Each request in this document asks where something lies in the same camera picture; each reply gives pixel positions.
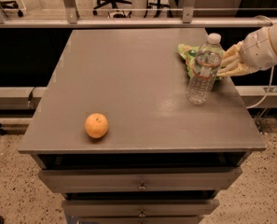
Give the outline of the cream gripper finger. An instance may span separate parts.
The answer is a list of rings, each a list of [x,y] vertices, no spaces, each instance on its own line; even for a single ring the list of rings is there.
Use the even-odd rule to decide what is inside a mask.
[[[241,54],[240,50],[242,48],[242,41],[235,45],[232,45],[228,50],[225,51],[221,66],[222,67],[235,67],[241,64]]]
[[[239,60],[223,61],[217,72],[219,77],[239,77],[257,72],[258,69],[241,63]]]

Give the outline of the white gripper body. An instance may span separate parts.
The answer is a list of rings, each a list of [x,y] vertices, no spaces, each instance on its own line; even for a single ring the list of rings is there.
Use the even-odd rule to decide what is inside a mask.
[[[258,70],[277,64],[277,26],[262,27],[250,33],[242,42],[242,61]]]

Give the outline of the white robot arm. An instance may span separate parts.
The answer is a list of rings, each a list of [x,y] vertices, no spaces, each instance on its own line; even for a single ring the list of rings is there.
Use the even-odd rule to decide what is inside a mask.
[[[223,55],[219,77],[238,77],[277,65],[277,23],[250,33]]]

